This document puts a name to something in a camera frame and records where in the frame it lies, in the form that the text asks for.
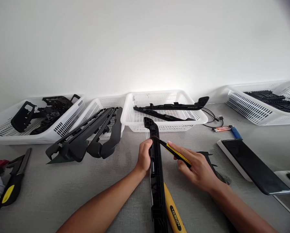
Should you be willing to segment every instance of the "black cable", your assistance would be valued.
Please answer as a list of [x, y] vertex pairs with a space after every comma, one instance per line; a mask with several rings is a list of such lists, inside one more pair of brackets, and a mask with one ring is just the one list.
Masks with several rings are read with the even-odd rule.
[[[222, 127], [222, 126], [223, 126], [223, 119], [216, 118], [215, 114], [214, 114], [211, 110], [209, 110], [209, 109], [207, 109], [207, 108], [204, 108], [204, 107], [203, 107], [202, 110], [203, 110], [204, 112], [206, 112], [209, 116], [211, 116], [211, 117], [213, 118], [213, 120], [212, 120], [212, 121], [208, 121], [207, 124], [208, 124], [208, 123], [212, 123], [212, 122], [214, 122], [214, 121], [221, 121], [221, 126], [219, 126], [219, 127]], [[207, 125], [205, 125], [205, 124], [203, 124], [203, 125], [206, 126], [206, 127], [209, 127], [209, 128], [216, 128], [216, 127], [213, 127], [213, 126], [207, 126]]]

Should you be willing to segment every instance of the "yellow utility knife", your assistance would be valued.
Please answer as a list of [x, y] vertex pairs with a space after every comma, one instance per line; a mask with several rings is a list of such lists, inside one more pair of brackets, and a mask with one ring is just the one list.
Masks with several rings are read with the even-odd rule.
[[164, 141], [162, 141], [160, 138], [156, 137], [156, 136], [152, 136], [152, 139], [158, 141], [162, 146], [165, 147], [166, 150], [168, 150], [175, 158], [182, 160], [185, 162], [185, 164], [187, 165], [187, 167], [191, 168], [191, 162], [186, 159], [182, 154], [180, 154], [179, 152], [177, 152], [176, 150], [174, 150], [173, 148], [170, 147], [169, 144], [165, 143]]
[[164, 195], [165, 195], [166, 212], [167, 212], [168, 220], [170, 221], [173, 232], [174, 233], [186, 232], [186, 229], [178, 214], [173, 198], [169, 190], [167, 189], [167, 186], [165, 183], [164, 183]]

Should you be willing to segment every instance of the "gray table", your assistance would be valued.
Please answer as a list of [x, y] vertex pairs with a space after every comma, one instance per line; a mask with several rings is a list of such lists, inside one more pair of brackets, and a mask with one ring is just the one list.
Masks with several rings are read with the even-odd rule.
[[[259, 127], [225, 104], [208, 105], [222, 114], [225, 125], [235, 125], [245, 143], [273, 170], [290, 170], [290, 125]], [[279, 232], [290, 232], [290, 213], [272, 196], [262, 194], [246, 181], [217, 146], [230, 132], [214, 133], [196, 125], [186, 132], [160, 133], [194, 151], [209, 151], [217, 171], [231, 179], [232, 189]], [[17, 201], [0, 211], [0, 232], [55, 232], [81, 205], [113, 185], [133, 169], [139, 143], [145, 133], [125, 127], [115, 153], [95, 159], [86, 155], [81, 163], [46, 165], [49, 145], [32, 145], [22, 191]], [[25, 153], [28, 145], [0, 145], [0, 159], [12, 160]], [[178, 171], [177, 163], [162, 151], [164, 181], [174, 199], [187, 232], [228, 232], [225, 218], [209, 195], [193, 187]], [[149, 177], [144, 178], [123, 206], [108, 232], [153, 232]]]

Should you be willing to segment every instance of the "black plastic rail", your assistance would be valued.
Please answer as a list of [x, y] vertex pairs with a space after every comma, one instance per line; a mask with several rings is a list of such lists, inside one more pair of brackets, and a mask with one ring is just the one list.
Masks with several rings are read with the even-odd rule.
[[146, 106], [143, 108], [151, 109], [151, 110], [201, 110], [208, 102], [209, 97], [201, 97], [197, 103], [193, 105], [185, 105], [179, 104], [178, 102], [174, 102], [174, 104], [163, 104], [163, 105], [153, 105]]
[[[154, 121], [144, 117], [144, 126], [149, 129], [150, 137], [159, 138], [159, 129]], [[164, 194], [163, 170], [160, 143], [153, 140], [149, 150], [151, 159], [150, 181], [152, 194], [151, 216], [154, 222], [155, 233], [167, 233], [167, 214]]]
[[110, 123], [110, 120], [112, 117], [116, 117], [118, 114], [118, 110], [119, 108], [114, 109], [114, 112], [111, 113], [111, 115], [109, 116], [109, 118], [107, 119], [106, 122], [104, 122], [104, 124], [102, 125], [102, 127], [99, 129], [99, 131], [96, 133], [95, 137], [93, 138], [93, 140], [91, 141], [91, 143], [89, 144], [88, 148], [87, 148], [87, 152], [95, 158], [100, 158], [101, 157], [101, 150], [104, 147], [104, 145], [102, 145], [99, 140], [100, 140], [100, 135], [102, 133], [108, 132], [109, 128], [108, 128], [108, 124]]
[[142, 107], [133, 107], [134, 110], [138, 111], [138, 112], [141, 112], [141, 113], [145, 113], [147, 115], [150, 115], [150, 116], [153, 116], [153, 117], [157, 117], [159, 119], [162, 119], [162, 120], [165, 120], [165, 121], [192, 121], [192, 120], [195, 120], [195, 119], [192, 119], [192, 118], [187, 118], [186, 120], [183, 120], [183, 119], [180, 119], [180, 118], [177, 118], [177, 117], [174, 117], [174, 116], [170, 116], [170, 115], [167, 115], [167, 114], [160, 114], [154, 110], [150, 110], [150, 109], [145, 109], [145, 108], [142, 108]]
[[96, 132], [101, 125], [106, 123], [111, 119], [114, 108], [108, 108], [105, 112], [103, 112], [93, 124], [86, 127], [84, 130], [80, 131], [77, 135], [75, 135], [72, 140], [66, 142], [61, 151], [59, 152], [60, 155], [63, 155], [61, 152], [67, 152], [68, 158], [73, 158], [77, 162], [81, 162], [84, 158], [86, 151], [87, 151], [87, 139], [90, 137], [94, 132]]
[[55, 153], [58, 153], [59, 151], [61, 151], [61, 146], [59, 144], [63, 144], [70, 136], [74, 136], [76, 134], [78, 134], [79, 132], [81, 132], [81, 127], [85, 126], [88, 127], [89, 125], [93, 124], [94, 121], [96, 120], [96, 118], [98, 116], [101, 115], [102, 112], [104, 112], [105, 109], [101, 109], [99, 112], [97, 112], [95, 115], [91, 116], [90, 118], [88, 118], [85, 122], [83, 122], [82, 124], [80, 124], [79, 126], [77, 126], [75, 129], [73, 129], [71, 132], [69, 132], [68, 134], [66, 134], [64, 137], [60, 138], [59, 140], [57, 140], [55, 143], [53, 143], [50, 147], [48, 147], [48, 149], [46, 149], [46, 154], [49, 157], [49, 159], [52, 160], [52, 155]]
[[100, 155], [103, 159], [109, 157], [112, 155], [115, 151], [116, 146], [120, 142], [121, 139], [121, 114], [122, 114], [122, 108], [119, 107], [116, 112], [115, 122], [112, 126], [112, 134], [110, 135], [110, 138], [107, 142], [105, 142], [102, 145], [102, 149], [100, 152]]

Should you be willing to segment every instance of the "black plastic panel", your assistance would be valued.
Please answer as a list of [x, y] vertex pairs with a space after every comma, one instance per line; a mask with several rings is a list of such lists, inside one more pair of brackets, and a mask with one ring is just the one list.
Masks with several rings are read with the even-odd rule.
[[[144, 117], [144, 126], [149, 129], [150, 137], [159, 137], [158, 126], [148, 117]], [[155, 233], [167, 233], [167, 214], [164, 194], [164, 181], [161, 159], [160, 143], [153, 140], [149, 150], [151, 159], [151, 194], [153, 205], [151, 207], [151, 215], [154, 222]]]

